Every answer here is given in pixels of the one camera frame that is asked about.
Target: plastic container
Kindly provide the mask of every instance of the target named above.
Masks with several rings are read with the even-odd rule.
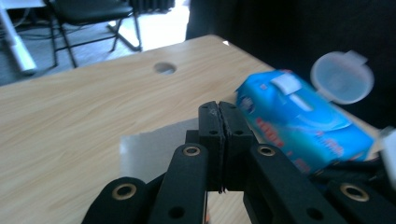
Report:
[[[352,50],[325,54],[312,67],[312,84],[329,101],[341,105],[356,103],[374,86],[373,72],[366,62]]]

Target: black chair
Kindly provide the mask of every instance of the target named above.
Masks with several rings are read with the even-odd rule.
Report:
[[[115,38],[113,43],[113,51],[116,48],[117,40],[119,39],[119,30],[123,19],[134,17],[134,27],[136,31],[138,46],[131,46],[134,51],[141,51],[140,30],[137,20],[137,11],[134,7],[134,0],[44,0],[44,3],[49,8],[51,14],[56,18],[59,24],[59,30],[64,37],[65,47],[57,48],[55,42],[54,26],[52,15],[49,18],[50,33],[52,36],[53,58],[54,66],[58,65],[57,51],[67,49],[70,55],[73,66],[76,68],[78,65],[73,56],[72,48],[98,42],[110,38]],[[71,45],[64,30],[64,24],[75,26],[82,26],[87,24],[95,24],[106,21],[117,21],[115,27],[115,34],[106,36],[104,38],[94,39],[78,44]]]

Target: white container cap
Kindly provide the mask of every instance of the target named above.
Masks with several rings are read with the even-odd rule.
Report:
[[[374,86],[373,72],[366,62],[366,58],[352,50],[325,54],[312,67],[312,84],[329,101],[340,105],[356,103]]]

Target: chair leg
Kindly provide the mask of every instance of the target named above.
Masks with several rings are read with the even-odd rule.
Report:
[[[142,39],[140,37],[140,27],[139,27],[139,21],[137,19],[136,10],[134,10],[134,28],[136,30],[136,38],[139,41],[139,45],[136,48],[137,50],[142,51]]]
[[[72,61],[72,64],[73,64],[73,66],[75,68],[77,68],[78,65],[77,65],[76,60],[74,58],[73,51],[70,48],[69,40],[67,39],[66,32],[64,31],[64,27],[61,24],[59,24],[59,30],[61,31],[61,34],[64,37],[64,43],[66,44],[66,48],[67,48],[67,51],[69,52],[69,56],[70,56],[70,59]]]
[[[113,48],[110,51],[114,51],[116,49],[117,41],[119,40],[120,37],[119,31],[121,28],[121,24],[122,24],[122,20],[119,20],[119,22],[117,22],[116,37],[114,38]]]
[[[58,55],[56,54],[56,41],[55,41],[55,33],[53,27],[53,18],[49,16],[49,31],[50,31],[50,38],[52,44],[52,56],[53,56],[53,66],[58,66]]]

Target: black backdrop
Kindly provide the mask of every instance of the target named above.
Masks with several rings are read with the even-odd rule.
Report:
[[[396,2],[392,0],[191,0],[187,39],[219,35],[274,68],[310,81],[320,56],[368,58],[375,86],[342,107],[378,128],[396,126]]]

